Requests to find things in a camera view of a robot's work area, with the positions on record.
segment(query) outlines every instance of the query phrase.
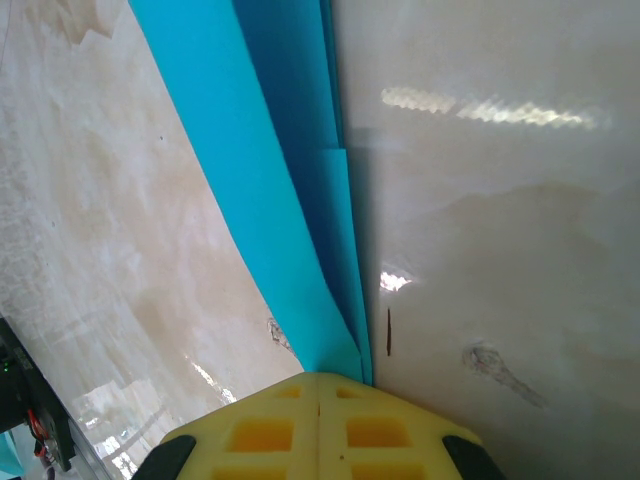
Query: red wire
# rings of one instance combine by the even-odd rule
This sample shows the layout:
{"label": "red wire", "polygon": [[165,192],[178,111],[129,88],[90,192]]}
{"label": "red wire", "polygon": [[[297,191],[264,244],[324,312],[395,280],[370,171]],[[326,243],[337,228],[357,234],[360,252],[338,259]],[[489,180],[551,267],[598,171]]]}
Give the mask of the red wire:
{"label": "red wire", "polygon": [[33,428],[34,433],[40,437],[39,440],[45,440],[49,438],[49,433],[45,430],[45,428],[36,417],[35,413],[33,413],[32,409],[27,410],[29,414],[29,422],[31,423],[31,428]]}

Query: yellow foam block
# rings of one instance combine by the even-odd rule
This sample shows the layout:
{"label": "yellow foam block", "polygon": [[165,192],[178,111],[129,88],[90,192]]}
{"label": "yellow foam block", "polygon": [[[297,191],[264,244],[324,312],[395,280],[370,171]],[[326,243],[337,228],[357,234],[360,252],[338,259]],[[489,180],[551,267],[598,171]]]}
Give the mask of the yellow foam block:
{"label": "yellow foam block", "polygon": [[460,479],[442,444],[469,430],[339,375],[302,373],[171,432],[196,445],[178,480]]}

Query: scratch mark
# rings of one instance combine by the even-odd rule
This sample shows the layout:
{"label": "scratch mark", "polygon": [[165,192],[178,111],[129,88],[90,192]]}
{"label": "scratch mark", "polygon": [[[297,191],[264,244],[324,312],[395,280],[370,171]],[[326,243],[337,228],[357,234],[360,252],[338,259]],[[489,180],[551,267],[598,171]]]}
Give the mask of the scratch mark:
{"label": "scratch mark", "polygon": [[280,325],[278,325],[278,322],[276,322],[275,318],[269,318],[269,320],[267,321],[267,327],[269,328],[269,333],[271,334],[271,340],[273,340],[278,345],[282,345],[284,348],[293,353],[294,357],[296,357],[293,348],[291,348],[289,340],[287,340],[287,337],[282,331],[282,328],[280,328]]}
{"label": "scratch mark", "polygon": [[518,380],[507,368],[495,348],[484,343],[471,344],[464,349],[462,361],[474,372],[491,377],[500,385],[510,388],[513,393],[534,407],[547,407],[546,399],[527,384]]}
{"label": "scratch mark", "polygon": [[7,39],[9,38],[9,25],[11,24],[11,7],[13,0],[9,1],[9,13],[7,14],[7,31],[4,33],[4,41],[2,42],[2,53],[0,53],[0,72],[2,72],[2,63],[4,62],[4,49],[7,48]]}
{"label": "scratch mark", "polygon": [[391,309],[387,308],[387,357],[391,356]]}

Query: dark stain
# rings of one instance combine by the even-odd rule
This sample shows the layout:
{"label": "dark stain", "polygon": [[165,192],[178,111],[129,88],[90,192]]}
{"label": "dark stain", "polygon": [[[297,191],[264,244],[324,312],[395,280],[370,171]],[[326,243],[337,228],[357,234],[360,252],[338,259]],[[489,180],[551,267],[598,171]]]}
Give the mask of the dark stain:
{"label": "dark stain", "polygon": [[115,27],[114,24],[105,25],[100,19],[95,0],[40,2],[30,5],[26,14],[32,23],[39,20],[72,45],[81,44],[89,31],[110,39]]}
{"label": "dark stain", "polygon": [[387,308],[387,357],[391,356],[391,309]]}
{"label": "dark stain", "polygon": [[498,351],[484,343],[474,343],[464,349],[463,363],[475,373],[486,375],[534,407],[546,408],[547,401],[524,382],[518,380],[507,368]]}
{"label": "dark stain", "polygon": [[198,378],[176,345],[194,345],[186,329],[175,328],[179,315],[166,301],[169,292],[162,288],[149,289],[130,302],[131,311],[149,340],[166,357],[166,369],[175,378]]}

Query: square hole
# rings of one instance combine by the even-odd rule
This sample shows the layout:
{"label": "square hole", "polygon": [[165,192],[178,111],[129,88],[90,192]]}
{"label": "square hole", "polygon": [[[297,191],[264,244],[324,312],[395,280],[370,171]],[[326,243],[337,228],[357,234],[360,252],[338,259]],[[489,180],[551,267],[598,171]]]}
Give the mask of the square hole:
{"label": "square hole", "polygon": [[300,398],[300,393],[302,389],[300,387],[289,387],[286,388],[276,395],[278,398]]}
{"label": "square hole", "polygon": [[353,465],[353,480],[424,480],[422,465]]}
{"label": "square hole", "polygon": [[407,429],[395,418],[358,417],[347,420],[350,447],[410,447]]}
{"label": "square hole", "polygon": [[342,388],[342,387],[336,390],[336,396],[338,398],[362,398],[356,392],[349,390],[348,388]]}
{"label": "square hole", "polygon": [[293,421],[250,418],[240,421],[233,433],[229,452],[288,452],[293,439]]}
{"label": "square hole", "polygon": [[286,480],[284,467],[227,467],[217,470],[213,480]]}

